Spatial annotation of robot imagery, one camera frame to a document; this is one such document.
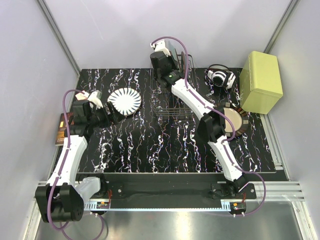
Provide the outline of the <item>white blue striped plate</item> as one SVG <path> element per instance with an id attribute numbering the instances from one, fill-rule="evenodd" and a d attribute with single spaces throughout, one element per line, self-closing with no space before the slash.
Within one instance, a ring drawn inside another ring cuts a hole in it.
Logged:
<path id="1" fill-rule="evenodd" d="M 133 115 L 141 106 L 141 95 L 132 88 L 120 88 L 110 94 L 107 99 L 123 116 Z"/>

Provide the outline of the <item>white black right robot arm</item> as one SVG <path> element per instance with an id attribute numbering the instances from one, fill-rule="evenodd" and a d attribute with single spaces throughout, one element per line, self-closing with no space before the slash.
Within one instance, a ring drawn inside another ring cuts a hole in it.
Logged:
<path id="1" fill-rule="evenodd" d="M 226 180 L 223 187 L 226 195 L 235 199 L 239 198 L 244 194 L 249 181 L 228 143 L 225 127 L 226 122 L 230 119 L 225 116 L 224 109 L 215 108 L 185 81 L 170 55 L 167 56 L 162 51 L 157 51 L 150 55 L 150 60 L 157 82 L 182 100 L 197 116 L 198 135 L 213 149 L 222 166 Z"/>

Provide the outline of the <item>light teal plate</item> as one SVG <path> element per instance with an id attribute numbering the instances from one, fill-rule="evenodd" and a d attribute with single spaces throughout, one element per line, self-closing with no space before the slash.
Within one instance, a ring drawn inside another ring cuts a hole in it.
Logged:
<path id="1" fill-rule="evenodd" d="M 171 43 L 170 40 L 167 41 L 166 45 L 167 45 L 167 48 L 168 48 L 168 50 L 170 52 L 170 55 L 173 58 L 175 64 L 178 65 L 179 59 L 178 59 L 178 56 L 177 56 L 176 48 L 174 47 L 174 45 Z"/>

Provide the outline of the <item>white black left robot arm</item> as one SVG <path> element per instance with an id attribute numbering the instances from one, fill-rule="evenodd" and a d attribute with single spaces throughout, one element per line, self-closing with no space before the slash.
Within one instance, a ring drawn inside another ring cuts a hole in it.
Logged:
<path id="1" fill-rule="evenodd" d="M 108 128 L 125 117 L 109 101 L 98 108 L 92 101 L 79 100 L 71 107 L 69 127 L 64 131 L 63 149 L 46 185 L 37 187 L 35 199 L 45 223 L 77 222 L 91 198 L 103 198 L 108 184 L 102 175 L 76 183 L 78 167 L 95 128 Z"/>

